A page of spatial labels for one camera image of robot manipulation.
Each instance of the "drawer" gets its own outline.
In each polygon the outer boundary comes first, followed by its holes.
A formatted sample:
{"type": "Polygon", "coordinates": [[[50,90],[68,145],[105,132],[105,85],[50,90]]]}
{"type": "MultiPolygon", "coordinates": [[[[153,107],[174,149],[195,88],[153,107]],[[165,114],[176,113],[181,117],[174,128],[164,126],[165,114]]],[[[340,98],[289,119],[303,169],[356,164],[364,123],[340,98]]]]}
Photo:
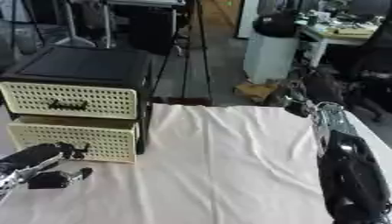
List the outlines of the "drawer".
{"type": "Polygon", "coordinates": [[[133,89],[2,82],[11,112],[22,115],[137,119],[133,89]]]}
{"type": "Polygon", "coordinates": [[[8,125],[17,150],[37,144],[72,144],[85,160],[135,163],[139,127],[122,120],[21,116],[8,125]]]}

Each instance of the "monitor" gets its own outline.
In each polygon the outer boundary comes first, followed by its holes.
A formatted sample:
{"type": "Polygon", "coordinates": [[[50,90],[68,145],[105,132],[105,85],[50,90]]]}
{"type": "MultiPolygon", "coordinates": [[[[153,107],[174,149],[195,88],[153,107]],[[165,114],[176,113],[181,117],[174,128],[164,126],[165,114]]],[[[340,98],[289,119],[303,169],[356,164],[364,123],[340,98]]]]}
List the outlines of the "monitor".
{"type": "Polygon", "coordinates": [[[302,12],[309,10],[316,10],[319,5],[319,0],[296,0],[297,9],[302,12]]]}
{"type": "Polygon", "coordinates": [[[349,13],[354,15],[387,16],[391,0],[352,0],[349,13]]]}

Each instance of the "white tablecloth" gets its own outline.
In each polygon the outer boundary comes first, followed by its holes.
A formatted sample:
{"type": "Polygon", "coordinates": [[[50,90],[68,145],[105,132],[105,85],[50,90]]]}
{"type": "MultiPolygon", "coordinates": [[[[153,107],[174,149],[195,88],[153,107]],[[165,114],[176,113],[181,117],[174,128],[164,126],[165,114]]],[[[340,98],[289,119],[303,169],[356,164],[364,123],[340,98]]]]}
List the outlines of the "white tablecloth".
{"type": "MultiPolygon", "coordinates": [[[[387,163],[392,151],[350,119],[387,163]]],[[[20,186],[0,202],[0,223],[331,224],[316,151],[311,121],[280,108],[155,105],[135,165],[64,163],[94,173],[66,189],[20,186]]]]}

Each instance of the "black chair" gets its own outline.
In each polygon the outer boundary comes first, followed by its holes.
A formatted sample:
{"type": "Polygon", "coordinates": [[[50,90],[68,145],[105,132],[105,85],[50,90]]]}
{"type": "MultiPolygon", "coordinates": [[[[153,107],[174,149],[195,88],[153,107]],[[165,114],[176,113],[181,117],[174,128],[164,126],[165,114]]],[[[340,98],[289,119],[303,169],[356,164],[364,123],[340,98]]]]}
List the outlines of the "black chair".
{"type": "Polygon", "coordinates": [[[382,112],[378,107],[389,100],[386,99],[390,92],[388,88],[392,87],[392,75],[390,78],[378,75],[392,74],[392,7],[382,25],[364,45],[332,46],[326,58],[338,70],[336,78],[348,84],[345,93],[348,109],[355,106],[368,109],[375,114],[374,121],[379,122],[382,112]],[[380,91],[385,92],[385,97],[381,97],[380,91]]]}

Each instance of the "drawer front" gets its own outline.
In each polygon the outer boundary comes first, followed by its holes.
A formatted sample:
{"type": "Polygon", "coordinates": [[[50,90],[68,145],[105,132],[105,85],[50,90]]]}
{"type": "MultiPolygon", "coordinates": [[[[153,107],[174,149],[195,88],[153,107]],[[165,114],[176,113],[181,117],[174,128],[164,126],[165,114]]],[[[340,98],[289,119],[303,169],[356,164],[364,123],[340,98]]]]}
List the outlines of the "drawer front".
{"type": "Polygon", "coordinates": [[[76,149],[89,144],[85,160],[135,163],[136,159],[137,127],[124,130],[12,122],[8,131],[19,151],[37,144],[63,142],[76,149]]]}
{"type": "Polygon", "coordinates": [[[2,82],[11,112],[25,115],[137,119],[133,89],[2,82]]]}

